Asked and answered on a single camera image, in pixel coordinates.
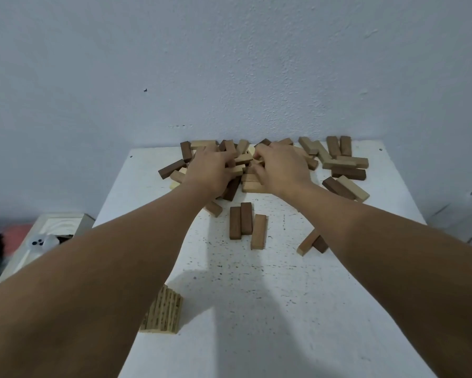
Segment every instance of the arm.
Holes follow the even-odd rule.
[[[224,191],[229,155],[198,151],[182,185],[1,284],[0,377],[117,376],[192,221]]]
[[[298,209],[441,377],[472,377],[472,246],[311,182],[290,146],[258,145],[259,178]]]

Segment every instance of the white tabletop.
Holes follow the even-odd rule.
[[[367,180],[355,181],[366,204],[424,223],[380,141],[354,141],[353,155],[370,161]],[[157,170],[180,158],[180,147],[132,150],[95,225],[168,193]],[[321,183],[330,171],[312,176]],[[250,236],[229,240],[228,207],[240,202],[269,217],[264,250],[250,250]],[[180,331],[139,333],[121,378],[434,377],[330,250],[296,253],[312,226],[295,209],[240,189],[218,203],[218,218],[202,210],[194,220],[166,282],[185,299]]]

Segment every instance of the hand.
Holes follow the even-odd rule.
[[[196,151],[182,183],[200,188],[200,191],[207,193],[209,200],[224,193],[232,178],[225,164],[234,165],[234,154],[216,150],[217,147],[212,145]]]
[[[287,201],[300,188],[311,184],[310,171],[306,161],[291,145],[273,142],[269,146],[255,147],[254,158],[262,157],[265,167],[252,165],[261,183],[272,194]]]

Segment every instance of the textured wall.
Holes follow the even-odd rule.
[[[0,0],[0,217],[96,215],[132,146],[300,134],[383,138],[425,216],[468,188],[472,0]]]

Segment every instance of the white wall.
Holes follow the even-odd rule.
[[[0,0],[0,218],[97,215],[132,146],[329,134],[426,217],[469,188],[472,0]]]

